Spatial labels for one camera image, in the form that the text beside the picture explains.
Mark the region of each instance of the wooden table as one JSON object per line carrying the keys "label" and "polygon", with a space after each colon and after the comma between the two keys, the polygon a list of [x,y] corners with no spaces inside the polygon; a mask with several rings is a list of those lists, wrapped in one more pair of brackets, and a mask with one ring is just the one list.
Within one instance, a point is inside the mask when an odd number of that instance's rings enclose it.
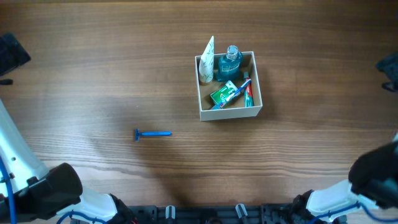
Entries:
{"label": "wooden table", "polygon": [[[68,162],[84,186],[127,205],[290,202],[346,179],[358,156],[392,139],[398,98],[374,65],[397,50],[397,7],[3,4],[1,33],[13,32],[32,61],[4,77],[14,85],[0,97],[46,165]],[[257,117],[200,122],[194,56],[212,35],[216,53],[254,51]],[[136,143],[135,128],[173,136]],[[370,223],[362,213],[349,220]]]}

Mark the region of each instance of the cardboard box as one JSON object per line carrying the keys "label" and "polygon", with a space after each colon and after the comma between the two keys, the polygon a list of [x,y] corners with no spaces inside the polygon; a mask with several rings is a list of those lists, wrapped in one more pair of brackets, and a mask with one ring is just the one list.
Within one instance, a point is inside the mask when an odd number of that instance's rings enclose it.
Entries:
{"label": "cardboard box", "polygon": [[[254,106],[245,108],[243,93],[241,96],[237,96],[230,102],[225,109],[211,110],[214,106],[213,100],[210,98],[210,93],[219,90],[226,82],[218,82],[213,80],[209,85],[202,85],[199,82],[199,63],[200,55],[195,56],[195,71],[197,76],[197,87],[198,87],[198,100],[199,100],[199,111],[201,121],[211,121],[217,119],[229,119],[229,118],[244,118],[257,116],[262,108],[261,92],[259,79],[257,75],[256,61],[254,59],[254,52],[242,52],[243,62],[239,68],[239,78],[232,80],[236,87],[240,87],[243,82],[243,72],[249,72],[251,78],[251,89],[253,94]],[[214,73],[218,70],[218,59],[225,54],[214,55]]]}

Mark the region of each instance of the bottle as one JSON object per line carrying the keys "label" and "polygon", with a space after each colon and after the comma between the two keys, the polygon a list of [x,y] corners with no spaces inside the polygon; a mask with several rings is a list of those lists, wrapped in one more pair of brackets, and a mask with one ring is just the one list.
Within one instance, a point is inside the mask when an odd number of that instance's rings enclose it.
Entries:
{"label": "bottle", "polygon": [[237,79],[239,77],[239,66],[242,61],[243,55],[238,51],[237,46],[229,46],[226,55],[218,60],[217,81],[225,82]]}

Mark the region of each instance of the blue razor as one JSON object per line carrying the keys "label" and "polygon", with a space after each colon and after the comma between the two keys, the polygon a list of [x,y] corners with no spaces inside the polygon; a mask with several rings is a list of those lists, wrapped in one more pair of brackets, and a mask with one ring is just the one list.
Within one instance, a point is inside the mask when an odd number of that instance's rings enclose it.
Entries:
{"label": "blue razor", "polygon": [[147,132],[139,132],[139,129],[136,129],[136,142],[139,142],[139,136],[143,137],[158,137],[158,136],[171,136],[171,131],[147,131]]}

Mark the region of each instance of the green package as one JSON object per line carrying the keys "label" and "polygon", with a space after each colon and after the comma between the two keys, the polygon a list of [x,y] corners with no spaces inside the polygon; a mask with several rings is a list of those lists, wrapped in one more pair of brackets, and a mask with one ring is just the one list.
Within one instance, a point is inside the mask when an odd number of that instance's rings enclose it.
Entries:
{"label": "green package", "polygon": [[[223,100],[227,99],[230,95],[234,94],[238,90],[234,83],[231,81],[228,81],[225,83],[225,86],[223,86],[220,90],[215,91],[214,93],[210,94],[211,99],[213,100],[215,105],[220,104]],[[221,105],[220,108],[223,108],[225,105],[227,105],[229,102],[226,102],[225,104]]]}

